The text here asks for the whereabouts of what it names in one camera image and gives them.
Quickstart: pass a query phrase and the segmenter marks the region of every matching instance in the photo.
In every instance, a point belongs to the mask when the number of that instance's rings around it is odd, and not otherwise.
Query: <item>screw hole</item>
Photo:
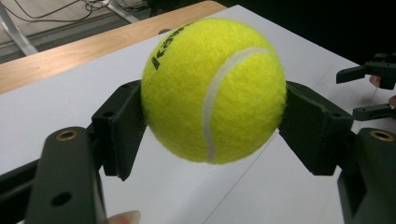
[[[78,132],[75,130],[67,130],[56,135],[56,140],[58,141],[68,141],[75,138],[78,135]]]
[[[370,135],[372,137],[374,137],[376,139],[379,139],[381,141],[384,141],[384,142],[393,142],[395,140],[393,135],[391,135],[389,133],[381,132],[381,131],[378,131],[378,130],[371,131]]]
[[[62,206],[64,204],[68,203],[71,198],[72,198],[72,195],[69,192],[63,192],[63,193],[60,193],[57,196],[55,196],[52,199],[51,204],[54,207],[59,207],[59,206]]]

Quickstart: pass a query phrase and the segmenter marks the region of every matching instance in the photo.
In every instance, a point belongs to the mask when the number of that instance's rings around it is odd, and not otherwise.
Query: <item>yellow tennis ball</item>
[[[286,102],[282,66],[252,27],[203,19],[168,34],[142,78],[146,122],[172,153],[223,164],[260,148]]]

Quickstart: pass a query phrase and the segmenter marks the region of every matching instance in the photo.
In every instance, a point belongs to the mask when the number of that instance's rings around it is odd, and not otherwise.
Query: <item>finger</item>
[[[381,77],[378,76],[370,76],[369,80],[376,87],[379,87],[379,84],[381,83]]]
[[[117,214],[107,220],[107,224],[139,224],[141,214],[139,211],[131,211]]]
[[[389,104],[396,106],[396,95],[389,98]]]

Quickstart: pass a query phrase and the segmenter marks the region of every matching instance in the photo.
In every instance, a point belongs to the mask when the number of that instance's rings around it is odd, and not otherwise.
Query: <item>white surface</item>
[[[336,85],[335,74],[356,64],[247,11],[231,7],[213,17],[251,24],[276,48],[287,80],[305,84],[351,113],[385,103],[367,78]],[[0,95],[0,174],[38,159],[45,138],[69,126],[87,127],[91,115],[120,85],[140,79],[161,36],[78,68]],[[395,132],[395,121],[372,122]],[[355,123],[356,132],[366,123]],[[342,223],[331,177],[312,176],[275,134],[254,155],[227,165],[183,161],[147,130],[131,176],[103,176],[107,214],[140,210],[142,224]]]

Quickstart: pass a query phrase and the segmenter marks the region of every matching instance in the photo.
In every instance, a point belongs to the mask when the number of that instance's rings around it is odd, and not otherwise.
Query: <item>black plastic bracket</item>
[[[396,119],[396,110],[388,104],[372,105],[353,109],[353,118],[359,121],[371,119]]]

